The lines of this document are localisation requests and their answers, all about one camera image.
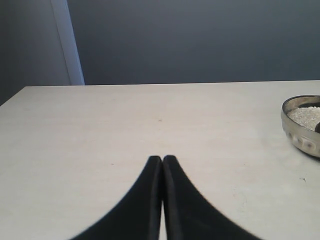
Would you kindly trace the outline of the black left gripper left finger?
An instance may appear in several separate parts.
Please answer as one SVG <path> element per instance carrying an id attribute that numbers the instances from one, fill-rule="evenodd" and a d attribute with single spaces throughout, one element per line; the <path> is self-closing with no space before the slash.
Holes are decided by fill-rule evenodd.
<path id="1" fill-rule="evenodd" d="M 162 160 L 150 156 L 126 195 L 75 240 L 158 240 L 162 214 Z"/>

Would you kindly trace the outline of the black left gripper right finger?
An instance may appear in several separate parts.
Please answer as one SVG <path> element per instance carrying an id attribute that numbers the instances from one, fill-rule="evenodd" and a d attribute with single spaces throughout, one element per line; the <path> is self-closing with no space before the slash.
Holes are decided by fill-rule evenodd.
<path id="1" fill-rule="evenodd" d="M 174 155 L 162 162 L 168 240 L 258 240 L 228 219 L 196 189 Z"/>

